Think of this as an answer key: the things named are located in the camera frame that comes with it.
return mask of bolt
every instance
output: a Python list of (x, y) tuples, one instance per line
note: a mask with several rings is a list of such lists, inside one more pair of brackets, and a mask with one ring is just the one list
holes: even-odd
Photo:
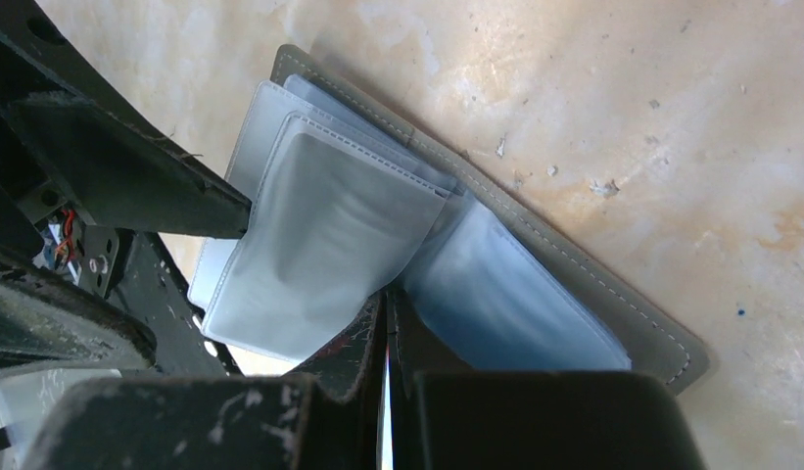
[(90, 272), (92, 272), (93, 274), (97, 273), (107, 274), (108, 259), (105, 258), (104, 255), (98, 256), (96, 258), (91, 258), (90, 261), (87, 262), (87, 267), (90, 268)]

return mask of gray leather wallet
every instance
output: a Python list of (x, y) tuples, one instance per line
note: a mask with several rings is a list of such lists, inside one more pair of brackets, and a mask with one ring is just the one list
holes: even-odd
[(427, 164), (454, 175), (494, 212), (551, 274), (609, 327), (633, 370), (655, 376), (678, 394), (710, 366), (701, 341), (629, 284), (578, 248), (490, 178), (434, 138), (325, 70), (294, 45), (278, 50), (271, 80), (298, 74), (382, 129)]

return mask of metal bracket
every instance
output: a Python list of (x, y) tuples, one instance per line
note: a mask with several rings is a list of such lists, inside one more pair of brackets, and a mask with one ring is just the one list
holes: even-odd
[(111, 284), (108, 302), (140, 322), (157, 337), (157, 372), (173, 376), (242, 375), (225, 345), (206, 350), (200, 333), (203, 311), (185, 297), (188, 283), (156, 233), (136, 232), (121, 250), (122, 277)]
[(18, 200), (18, 209), (32, 223), (38, 223), (67, 202), (56, 183), (44, 181)]
[(88, 225), (80, 237), (81, 275), (78, 287), (106, 299), (118, 278), (120, 264), (133, 238), (129, 230)]

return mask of wire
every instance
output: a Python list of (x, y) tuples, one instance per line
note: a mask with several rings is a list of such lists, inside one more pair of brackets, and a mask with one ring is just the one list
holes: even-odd
[(75, 247), (72, 244), (72, 225), (75, 221), (75, 211), (62, 209), (65, 221), (62, 224), (62, 236), (64, 240), (56, 247), (56, 255), (64, 258), (65, 262), (75, 259)]

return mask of red wire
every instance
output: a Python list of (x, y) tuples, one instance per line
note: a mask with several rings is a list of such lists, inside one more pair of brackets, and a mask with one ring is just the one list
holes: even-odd
[(75, 211), (70, 209), (69, 211), (62, 210), (62, 212), (65, 215), (65, 222), (62, 225), (62, 234), (64, 235), (64, 241), (59, 244), (59, 246), (56, 248), (56, 251), (63, 248), (64, 246), (67, 246), (69, 253), (66, 262), (70, 262), (75, 258), (75, 248), (72, 245), (72, 223), (75, 220)]

